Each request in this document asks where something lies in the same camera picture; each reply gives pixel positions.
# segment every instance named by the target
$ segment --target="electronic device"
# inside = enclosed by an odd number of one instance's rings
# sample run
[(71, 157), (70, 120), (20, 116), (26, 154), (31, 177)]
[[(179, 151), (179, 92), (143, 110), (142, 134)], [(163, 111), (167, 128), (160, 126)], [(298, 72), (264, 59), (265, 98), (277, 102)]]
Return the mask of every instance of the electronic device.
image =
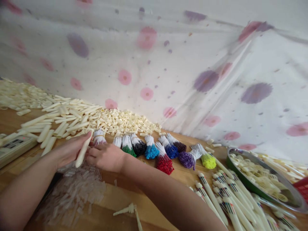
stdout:
[(0, 169), (37, 145), (33, 137), (17, 136), (0, 147)]

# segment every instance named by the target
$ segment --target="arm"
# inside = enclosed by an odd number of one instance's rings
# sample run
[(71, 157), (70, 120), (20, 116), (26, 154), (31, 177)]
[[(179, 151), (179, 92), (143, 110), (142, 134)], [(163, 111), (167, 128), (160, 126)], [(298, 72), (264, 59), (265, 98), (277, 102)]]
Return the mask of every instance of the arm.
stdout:
[(57, 169), (74, 161), (90, 133), (72, 138), (44, 155), (0, 194), (0, 230), (23, 230)]
[(89, 150), (87, 161), (131, 179), (179, 230), (226, 231), (213, 211), (188, 187), (112, 144)]

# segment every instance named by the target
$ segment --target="bowl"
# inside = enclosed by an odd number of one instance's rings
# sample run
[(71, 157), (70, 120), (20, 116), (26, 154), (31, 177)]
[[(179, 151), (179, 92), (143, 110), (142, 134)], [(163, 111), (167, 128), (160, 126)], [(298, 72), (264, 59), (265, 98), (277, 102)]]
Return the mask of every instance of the bowl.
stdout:
[[(262, 160), (258, 159), (254, 155), (250, 154), (249, 152), (238, 149), (238, 148), (228, 148), (228, 156), (227, 156), (227, 166), (233, 170), (238, 178), (242, 181), (242, 183), (245, 185), (245, 187), (259, 195), (260, 197), (270, 201), (270, 202), (276, 202), (283, 206), (286, 206), (289, 209), (292, 209), (294, 211), (300, 212), (300, 213), (307, 213), (308, 212), (308, 205), (306, 204), (304, 198), (302, 195), (297, 191), (297, 189), (282, 175), (280, 175), (278, 172), (276, 172), (274, 169), (272, 169), (270, 166), (268, 166), (266, 163), (264, 163)], [(251, 162), (254, 164), (261, 165), (263, 168), (268, 169), (271, 174), (274, 174), (277, 176), (278, 180), (285, 185), (287, 188), (286, 190), (281, 190), (281, 194), (285, 195), (288, 198), (287, 202), (282, 202), (269, 194), (265, 193), (263, 190), (258, 188), (254, 183), (252, 183), (241, 171), (240, 169), (235, 166), (230, 159), (230, 154), (236, 154), (243, 156), (243, 158), (250, 159)]]

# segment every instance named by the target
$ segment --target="floral fabric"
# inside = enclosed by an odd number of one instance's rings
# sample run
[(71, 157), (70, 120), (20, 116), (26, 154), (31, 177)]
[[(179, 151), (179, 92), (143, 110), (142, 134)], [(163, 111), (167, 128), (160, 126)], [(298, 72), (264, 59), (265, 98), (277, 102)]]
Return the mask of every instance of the floral fabric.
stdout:
[(129, 109), (170, 131), (308, 163), (307, 41), (268, 22), (241, 27), (202, 12), (5, 0), (0, 74)]

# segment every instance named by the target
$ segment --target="hand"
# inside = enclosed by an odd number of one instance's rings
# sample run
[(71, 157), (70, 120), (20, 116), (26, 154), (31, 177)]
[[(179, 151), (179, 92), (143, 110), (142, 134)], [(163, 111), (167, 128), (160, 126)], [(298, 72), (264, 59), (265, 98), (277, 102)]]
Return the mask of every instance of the hand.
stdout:
[(47, 155), (48, 158), (52, 158), (55, 162), (57, 169), (73, 162), (77, 159), (80, 149), (83, 143), (91, 136), (91, 132), (80, 136), (73, 137), (61, 146), (53, 149)]
[(87, 150), (87, 162), (109, 172), (120, 173), (128, 156), (113, 144), (101, 144)]

